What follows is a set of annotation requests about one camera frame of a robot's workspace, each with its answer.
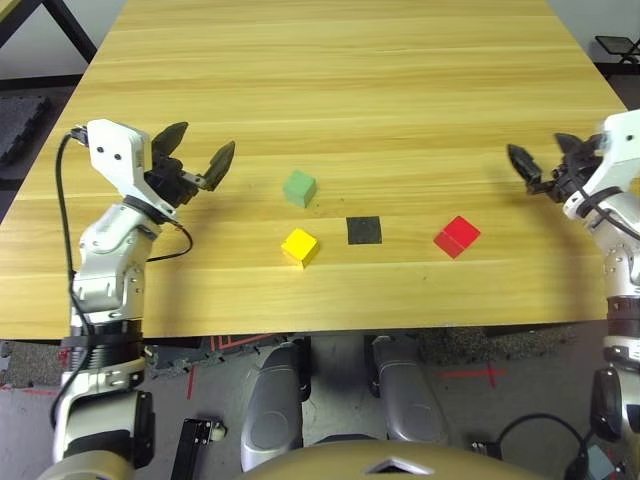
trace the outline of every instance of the cable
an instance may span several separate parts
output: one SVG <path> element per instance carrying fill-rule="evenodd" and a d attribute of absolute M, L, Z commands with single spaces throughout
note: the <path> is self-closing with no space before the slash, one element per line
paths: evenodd
<path fill-rule="evenodd" d="M 56 165 L 55 165 L 55 177 L 56 177 L 56 190 L 58 195 L 58 206 L 60 208 L 60 220 L 62 222 L 62 234 L 64 236 L 64 250 L 65 257 L 67 261 L 67 279 L 68 279 L 68 291 L 69 297 L 71 299 L 71 303 L 76 310 L 80 321 L 82 322 L 82 329 L 85 335 L 91 336 L 94 333 L 93 325 L 89 323 L 85 313 L 82 311 L 80 307 L 80 302 L 78 301 L 75 293 L 73 292 L 73 277 L 75 275 L 75 271 L 73 270 L 73 254 L 71 251 L 71 233 L 69 230 L 69 217 L 67 215 L 67 205 L 64 199 L 64 188 L 62 185 L 62 159 L 64 156 L 64 150 L 69 143 L 69 140 L 72 138 L 72 133 L 65 133 L 64 137 L 60 141 L 60 145 L 58 146 L 58 152 L 56 154 Z M 60 399 L 69 389 L 75 378 L 80 373 L 80 370 L 86 368 L 89 363 L 89 359 L 91 358 L 91 348 L 87 347 L 84 350 L 82 355 L 82 359 L 76 366 L 76 368 L 71 372 L 71 375 L 67 379 L 66 382 L 60 387 L 60 391 L 53 399 L 53 403 L 51 404 L 51 408 L 49 409 L 49 423 L 51 424 L 51 428 L 56 428 L 56 414 L 58 410 L 58 404 L 60 403 Z"/>
<path fill-rule="evenodd" d="M 169 223 L 171 223 L 171 225 L 173 225 L 174 227 L 176 227 L 178 230 L 180 230 L 185 237 L 187 237 L 187 241 L 189 242 L 189 244 L 187 245 L 187 248 L 185 248 L 184 250 L 181 250 L 179 252 L 176 253 L 170 253 L 168 255 L 161 255 L 158 257 L 152 257 L 150 259 L 147 260 L 147 263 L 149 262 L 157 262 L 160 260 L 168 260 L 169 258 L 176 258 L 176 257 L 180 257 L 182 255 L 185 255 L 187 253 L 189 253 L 191 251 L 191 249 L 193 248 L 193 237 L 191 236 L 191 234 L 189 233 L 189 231 L 184 228 L 182 226 L 182 224 L 180 224 L 179 222 L 176 222 L 175 220 L 168 220 Z"/>
<path fill-rule="evenodd" d="M 571 179 L 573 184 L 576 186 L 576 188 L 584 198 L 585 202 L 587 202 L 591 208 L 593 208 L 596 212 L 598 212 L 598 214 L 602 218 L 604 218 L 607 222 L 609 222 L 611 225 L 613 225 L 619 230 L 622 230 L 624 233 L 629 235 L 634 240 L 637 240 L 638 242 L 640 242 L 640 234 L 638 234 L 631 228 L 627 227 L 625 224 L 618 222 L 615 218 L 611 216 L 609 212 L 605 211 L 602 207 L 600 207 L 600 205 L 598 205 L 598 203 L 595 202 L 587 192 L 585 192 L 584 188 L 582 187 L 582 185 L 580 185 L 580 183 L 576 178 L 576 173 L 574 170 L 575 165 L 573 163 L 575 159 L 570 155 L 567 155 L 567 159 L 568 159 L 567 173 L 569 174 L 569 178 Z"/>
<path fill-rule="evenodd" d="M 518 425 L 528 422 L 529 420 L 538 420 L 538 419 L 551 420 L 562 425 L 569 432 L 571 432 L 571 434 L 578 441 L 578 444 L 580 446 L 578 450 L 578 456 L 571 461 L 571 463 L 565 470 L 565 475 L 564 475 L 565 480 L 577 480 L 577 479 L 582 480 L 586 478 L 587 472 L 589 470 L 589 452 L 587 449 L 587 441 L 589 438 L 591 438 L 591 435 L 593 435 L 592 430 L 589 430 L 589 433 L 587 433 L 587 435 L 582 437 L 578 433 L 578 431 L 575 428 L 573 428 L 569 423 L 567 423 L 565 420 L 563 420 L 560 417 L 551 415 L 550 413 L 531 413 L 529 415 L 523 415 L 522 417 L 516 418 L 509 425 L 507 425 L 502 430 L 502 432 L 500 432 L 500 435 L 498 436 L 498 439 L 495 441 L 495 443 L 492 444 L 494 447 L 497 447 L 498 451 L 500 452 L 500 458 L 502 458 L 501 444 L 504 438 L 507 436 L 507 434 L 511 432 L 514 428 L 516 428 Z"/>
<path fill-rule="evenodd" d="M 502 432 L 498 436 L 498 440 L 496 440 L 496 443 L 498 445 L 501 444 L 502 441 L 504 440 L 504 437 L 506 437 L 507 434 L 511 430 L 516 428 L 518 425 L 521 425 L 524 422 L 528 422 L 529 420 L 536 420 L 536 419 L 552 420 L 552 421 L 562 425 L 564 428 L 569 430 L 571 432 L 571 434 L 576 438 L 576 440 L 580 444 L 580 452 L 585 452 L 586 453 L 586 451 L 587 451 L 587 443 L 585 442 L 584 438 L 580 436 L 578 431 L 575 428 L 573 428 L 569 423 L 567 423 L 566 421 L 561 419 L 560 417 L 556 417 L 555 415 L 551 415 L 550 413 L 530 413 L 529 415 L 523 415 L 522 417 L 516 418 L 513 422 L 511 422 L 509 425 L 504 427 L 504 429 L 502 430 Z"/>

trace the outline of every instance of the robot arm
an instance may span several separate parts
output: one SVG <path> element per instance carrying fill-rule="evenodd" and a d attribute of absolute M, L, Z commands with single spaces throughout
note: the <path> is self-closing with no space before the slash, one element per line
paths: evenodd
<path fill-rule="evenodd" d="M 72 371 L 63 374 L 53 406 L 55 464 L 43 480 L 78 474 L 128 479 L 134 468 L 153 458 L 152 397 L 135 389 L 144 379 L 145 264 L 160 226 L 182 228 L 177 208 L 198 190 L 216 188 L 235 146 L 222 147 L 204 175 L 185 172 L 170 155 L 186 128 L 186 123 L 172 125 L 152 142 L 144 132 L 108 120 L 72 131 L 89 148 L 93 167 L 124 199 L 80 240 L 82 265 L 71 288 L 71 334 L 62 341 L 71 349 Z M 147 170 L 149 159 L 152 167 Z"/>
<path fill-rule="evenodd" d="M 603 134 L 585 142 L 557 134 L 564 156 L 547 182 L 524 149 L 507 148 L 527 191 L 563 203 L 565 215 L 582 222 L 604 255 L 608 366 L 594 374 L 591 427 L 608 441 L 626 440 L 633 450 L 640 441 L 640 199 L 629 190 L 640 174 L 639 126 L 636 110 L 610 116 Z M 638 453 L 632 453 L 636 472 Z"/>

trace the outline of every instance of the metal frame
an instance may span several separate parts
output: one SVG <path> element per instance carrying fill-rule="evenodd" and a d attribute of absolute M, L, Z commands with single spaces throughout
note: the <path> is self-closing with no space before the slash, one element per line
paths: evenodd
<path fill-rule="evenodd" d="M 96 46 L 63 0 L 16 0 L 10 4 L 4 16 L 0 12 L 0 48 L 40 5 L 47 9 L 80 55 L 90 63 L 96 54 Z"/>

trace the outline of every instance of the wooden table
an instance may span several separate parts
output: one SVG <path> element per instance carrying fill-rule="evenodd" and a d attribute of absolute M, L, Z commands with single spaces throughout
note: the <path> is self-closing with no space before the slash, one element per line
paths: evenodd
<path fill-rule="evenodd" d="M 621 110 L 542 0 L 131 0 L 1 226 L 0 338 L 68 330 L 54 152 L 102 117 L 188 120 L 191 171 L 237 142 L 219 191 L 181 208 L 193 252 L 147 268 L 147 336 L 601 318 L 596 247 L 525 195 L 505 144 L 548 171 L 554 132 Z M 119 197 L 67 152 L 77 242 Z M 294 169 L 318 181 L 306 210 L 282 194 Z M 383 243 L 347 245 L 345 217 L 375 215 Z M 457 215 L 482 235 L 451 260 L 432 239 Z M 295 227 L 321 242 L 305 271 L 280 251 Z M 182 245 L 165 231 L 154 254 Z"/>

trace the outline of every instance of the black pad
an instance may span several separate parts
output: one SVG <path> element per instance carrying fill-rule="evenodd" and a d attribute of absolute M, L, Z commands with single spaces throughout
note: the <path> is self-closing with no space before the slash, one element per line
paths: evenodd
<path fill-rule="evenodd" d="M 347 217 L 349 245 L 382 243 L 380 217 Z"/>

